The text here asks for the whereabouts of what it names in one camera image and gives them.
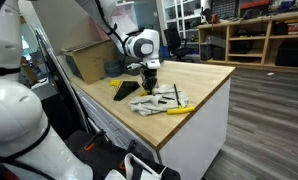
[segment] office chair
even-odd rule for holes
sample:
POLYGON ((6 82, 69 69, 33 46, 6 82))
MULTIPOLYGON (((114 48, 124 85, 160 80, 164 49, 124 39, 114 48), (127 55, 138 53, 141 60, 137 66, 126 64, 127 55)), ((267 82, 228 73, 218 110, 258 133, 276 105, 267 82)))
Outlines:
POLYGON ((181 58, 191 53, 194 50, 193 48, 187 48, 188 39, 182 39, 185 42, 185 47, 179 48, 181 46, 182 40, 179 36, 177 28, 165 29, 163 32, 167 39, 169 53, 176 56, 177 60, 184 61, 185 59, 181 59, 181 58))

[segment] desk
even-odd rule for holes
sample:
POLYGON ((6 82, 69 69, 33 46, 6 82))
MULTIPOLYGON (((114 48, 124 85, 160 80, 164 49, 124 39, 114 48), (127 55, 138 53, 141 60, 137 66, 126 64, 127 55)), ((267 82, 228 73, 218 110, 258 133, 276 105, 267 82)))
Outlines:
MULTIPOLYGON (((132 112, 130 100, 139 88, 122 101, 111 78, 87 85, 77 77, 70 79, 88 115, 122 148, 134 139, 138 150, 149 159, 178 171, 185 180, 200 179, 226 139, 230 77, 234 67, 165 62, 158 70, 159 84, 177 84, 189 96, 196 111, 181 115, 159 113, 142 117, 132 112)), ((140 76, 121 75, 119 80, 140 76)))

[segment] cardboard box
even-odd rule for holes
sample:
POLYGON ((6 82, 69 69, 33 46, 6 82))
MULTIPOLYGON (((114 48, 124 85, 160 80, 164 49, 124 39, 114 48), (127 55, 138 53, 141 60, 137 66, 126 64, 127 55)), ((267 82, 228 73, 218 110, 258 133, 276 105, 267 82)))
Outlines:
POLYGON ((72 73, 92 84, 106 76, 104 65, 117 59, 112 41, 92 42, 62 51, 72 73))

